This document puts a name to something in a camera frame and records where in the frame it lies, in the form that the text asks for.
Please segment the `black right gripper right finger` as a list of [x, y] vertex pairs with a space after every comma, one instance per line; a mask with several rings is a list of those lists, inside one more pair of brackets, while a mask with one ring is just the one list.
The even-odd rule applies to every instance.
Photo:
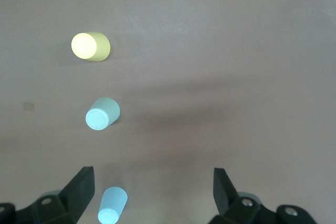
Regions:
[[278, 224], [254, 194], [238, 192], [223, 168], [214, 169], [213, 196], [218, 215], [209, 224]]

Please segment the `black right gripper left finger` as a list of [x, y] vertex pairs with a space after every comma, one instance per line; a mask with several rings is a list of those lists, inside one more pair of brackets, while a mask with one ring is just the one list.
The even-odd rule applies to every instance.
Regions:
[[95, 194], [94, 169], [83, 167], [57, 194], [33, 203], [34, 224], [77, 224]]

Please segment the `grey-green plastic cup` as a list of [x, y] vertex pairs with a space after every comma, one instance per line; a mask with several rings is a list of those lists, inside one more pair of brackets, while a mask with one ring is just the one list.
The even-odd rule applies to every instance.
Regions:
[[97, 99], [86, 113], [86, 124], [101, 131], [118, 120], [121, 110], [118, 103], [109, 97]]

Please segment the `yellow plastic cup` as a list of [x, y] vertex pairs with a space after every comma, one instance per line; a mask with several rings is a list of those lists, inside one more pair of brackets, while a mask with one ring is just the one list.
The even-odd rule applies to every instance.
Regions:
[[99, 32], [79, 33], [71, 41], [72, 52], [80, 59], [101, 62], [111, 51], [108, 38]]

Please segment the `light blue plastic cup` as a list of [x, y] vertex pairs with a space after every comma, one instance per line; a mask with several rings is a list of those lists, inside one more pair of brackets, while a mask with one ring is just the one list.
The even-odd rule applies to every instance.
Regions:
[[109, 187], [103, 195], [98, 211], [101, 224], [116, 224], [128, 201], [128, 195], [123, 188]]

